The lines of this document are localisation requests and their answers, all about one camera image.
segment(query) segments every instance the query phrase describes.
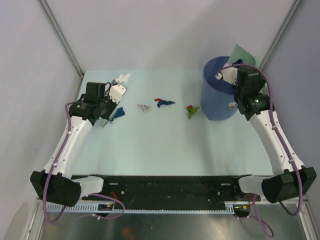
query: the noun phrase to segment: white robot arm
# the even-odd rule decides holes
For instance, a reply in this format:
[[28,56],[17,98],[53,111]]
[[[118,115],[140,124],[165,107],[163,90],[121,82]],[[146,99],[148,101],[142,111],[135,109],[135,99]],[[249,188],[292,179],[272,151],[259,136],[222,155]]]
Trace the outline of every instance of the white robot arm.
[[70,117],[53,155],[42,172],[34,171],[30,177],[40,199],[46,192],[48,202],[73,207],[80,198],[101,192],[102,178],[88,176],[71,180],[71,177],[74,162],[93,125],[99,118],[109,120],[127,91],[121,83],[111,85],[107,91],[105,86],[104,83],[88,82],[86,93],[70,106]]
[[264,74],[255,66],[242,63],[226,66],[219,72],[226,82],[235,85],[234,100],[239,112],[245,115],[258,133],[274,175],[241,176],[238,178],[240,191],[264,195],[271,203],[306,194],[317,174],[313,167],[306,168],[295,154],[280,126],[270,97],[261,93],[266,83]]

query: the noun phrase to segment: label on bucket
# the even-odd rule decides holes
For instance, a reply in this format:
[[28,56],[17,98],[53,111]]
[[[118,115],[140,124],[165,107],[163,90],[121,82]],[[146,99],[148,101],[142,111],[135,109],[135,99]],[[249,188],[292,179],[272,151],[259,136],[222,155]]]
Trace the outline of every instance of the label on bucket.
[[236,102],[230,102],[229,105],[228,105],[227,110],[233,109],[235,107],[235,105],[236,105]]

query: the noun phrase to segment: purple cable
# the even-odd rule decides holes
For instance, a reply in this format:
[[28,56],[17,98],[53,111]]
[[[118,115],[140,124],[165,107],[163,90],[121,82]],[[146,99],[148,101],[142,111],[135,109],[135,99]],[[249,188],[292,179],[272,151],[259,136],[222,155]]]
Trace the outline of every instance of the purple cable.
[[[69,102],[69,103],[67,103],[66,105],[64,105],[64,110],[65,110],[66,117],[67,117],[67,122],[68,122],[68,129],[67,129],[68,132],[71,130],[71,118],[70,118],[69,111],[68,111],[68,106],[71,105],[71,104],[72,104],[72,102]],[[52,166],[51,166],[50,171],[49,171],[49,173],[48,173],[48,176],[47,176],[47,178],[46,178],[46,180],[45,180],[44,189],[43,189],[43,197],[42,197],[42,210],[43,210],[43,215],[44,215],[44,219],[45,219],[48,223],[51,223],[51,224],[54,224],[56,221],[58,221],[58,220],[60,219],[60,217],[62,216],[62,214],[64,213],[65,209],[66,209],[66,206],[64,206],[64,207],[62,208],[61,212],[59,213],[59,215],[58,215],[55,219],[51,220],[51,219],[49,218],[49,215],[48,215],[48,212],[47,212],[47,192],[48,192],[48,187],[49,187],[50,178],[51,178],[52,173],[53,173],[53,171],[54,171],[54,169],[55,169],[54,164],[55,164],[56,162],[58,162],[58,159],[59,159],[59,157],[60,157],[60,155],[61,155],[61,153],[62,153],[65,145],[67,144],[68,138],[69,138],[69,134],[67,133],[67,134],[65,135],[65,138],[64,138],[64,140],[63,140],[63,143],[62,143],[62,145],[61,145],[58,153],[56,154],[56,156],[55,156],[55,158],[54,158],[54,160],[53,160]]]
[[112,200],[112,201],[115,201],[117,203],[119,203],[121,206],[122,206],[122,212],[120,212],[118,215],[116,216],[111,216],[111,217],[106,217],[106,216],[100,216],[100,215],[97,215],[95,213],[88,213],[88,214],[84,214],[84,215],[81,215],[81,216],[78,216],[70,221],[65,221],[65,222],[54,222],[52,224],[56,225],[56,226],[63,226],[63,225],[66,225],[66,224],[71,224],[79,219],[82,219],[82,218],[85,218],[85,217],[96,217],[98,220],[99,219],[105,219],[105,220],[108,220],[108,219],[116,219],[116,218],[119,218],[120,216],[122,216],[125,211],[126,211],[126,208],[125,208],[125,205],[119,201],[118,199],[115,199],[113,197],[109,197],[109,196],[105,196],[105,195],[101,195],[101,194],[97,194],[97,193],[92,193],[90,194],[90,196],[96,196],[96,197],[100,197],[100,198],[104,198],[104,199],[109,199],[109,200]]
[[277,128],[276,126],[276,123],[275,123],[275,119],[274,119],[274,115],[273,115],[273,100],[272,100],[272,94],[271,94],[271,89],[270,89],[270,84],[269,84],[269,80],[267,79],[266,75],[256,66],[253,66],[251,64],[246,64],[246,63],[237,63],[237,64],[232,64],[232,65],[229,65],[229,66],[225,66],[223,68],[221,68],[219,71],[217,71],[217,73],[221,73],[221,71],[225,70],[225,69],[228,69],[228,68],[232,68],[232,67],[249,67],[249,68],[252,68],[252,69],[255,69],[257,70],[265,79],[265,82],[266,84],[268,85],[269,87],[269,116],[270,116],[270,120],[271,120],[271,123],[272,123],[272,129],[274,129],[275,131],[275,134],[277,135],[277,137],[279,138],[279,141],[281,142],[283,148],[284,148],[284,151],[286,153],[286,155],[288,156],[289,158],[289,162],[291,163],[291,166],[296,174],[296,178],[297,178],[297,182],[298,182],[298,191],[299,191],[299,200],[298,200],[298,206],[296,208],[296,211],[294,213],[290,212],[286,206],[280,201],[280,204],[281,206],[283,207],[283,209],[291,216],[297,216],[300,211],[301,211],[301,207],[302,207],[302,201],[303,201],[303,189],[302,189],[302,180],[301,180],[301,177],[300,177],[300,174],[299,174],[299,170],[297,168],[297,165],[291,155],[291,152],[284,140],[284,138],[282,137],[279,129]]
[[[68,131],[68,132],[71,131],[71,118],[70,118],[70,115],[69,115],[68,106],[71,105],[72,103],[73,103],[73,102],[69,102],[69,103],[67,103],[66,105],[64,105],[64,110],[65,110],[66,117],[67,117],[67,122],[68,122],[68,127],[67,127],[67,131]],[[58,159],[59,159],[59,157],[60,157],[60,155],[61,155],[64,147],[66,146],[68,139],[69,139],[69,134],[67,133],[67,134],[65,135],[65,138],[64,138],[64,140],[63,140],[63,143],[62,143],[62,145],[61,145],[58,153],[56,154],[56,156],[55,156],[55,158],[54,158],[54,160],[53,160],[52,166],[51,166],[50,171],[49,171],[49,173],[48,173],[48,176],[47,176],[47,178],[46,178],[46,181],[45,181],[45,184],[44,184],[44,189],[43,189],[42,210],[43,210],[44,219],[45,219],[48,223],[50,223],[50,224],[55,224],[55,225],[64,225],[64,224],[66,224],[66,223],[72,223],[72,222],[74,222],[74,221],[76,221],[76,220],[78,220],[78,219],[80,219],[80,218],[83,218],[83,217],[92,216],[92,214],[85,214],[85,215],[82,215],[82,216],[79,216],[79,217],[73,219],[72,221],[65,222],[65,223],[59,223],[59,224],[58,224],[58,223],[56,223],[56,222],[60,219],[60,217],[61,217],[62,214],[64,213],[64,211],[65,211],[65,209],[66,209],[66,206],[64,206],[64,207],[62,208],[61,212],[60,212],[60,213],[58,214],[58,216],[57,216],[55,219],[53,219],[53,220],[51,220],[51,219],[49,218],[49,214],[48,214],[48,212],[47,212],[47,193],[48,193],[48,186],[49,186],[49,182],[50,182],[50,178],[51,178],[51,176],[52,176],[52,173],[53,173],[53,171],[54,171],[54,169],[55,169],[54,164],[58,162]],[[124,205],[121,201],[119,201],[119,200],[117,200],[117,199],[115,199],[115,198],[109,197],[109,196],[104,196],[104,195],[96,194],[96,193],[93,193],[93,194],[90,194],[90,195],[91,195],[91,196],[96,196],[96,197],[105,198],[105,199],[109,199],[109,200],[115,201],[115,202],[119,203],[119,204],[122,206],[122,208],[123,208],[123,210],[122,210],[122,212],[121,212],[120,214],[118,214],[118,215],[116,215],[116,216],[113,216],[113,217],[102,217],[102,216],[100,216],[101,219],[115,219],[115,218],[118,218],[118,217],[120,217],[122,214],[125,213],[126,208],[125,208],[125,205]]]
[[[275,233],[274,231],[272,230],[271,226],[263,219],[261,219],[259,217],[259,214],[258,214],[258,211],[257,211],[257,207],[256,207],[256,198],[257,198],[257,195],[254,195],[254,198],[253,198],[253,207],[254,207],[254,211],[255,211],[255,214],[256,216],[248,216],[248,217],[238,217],[236,213],[234,213],[234,216],[237,218],[237,219],[255,219],[259,222],[263,232],[271,239],[273,239],[275,237]],[[270,230],[271,234],[268,233],[267,229],[265,228],[265,226],[267,226],[267,228]]]

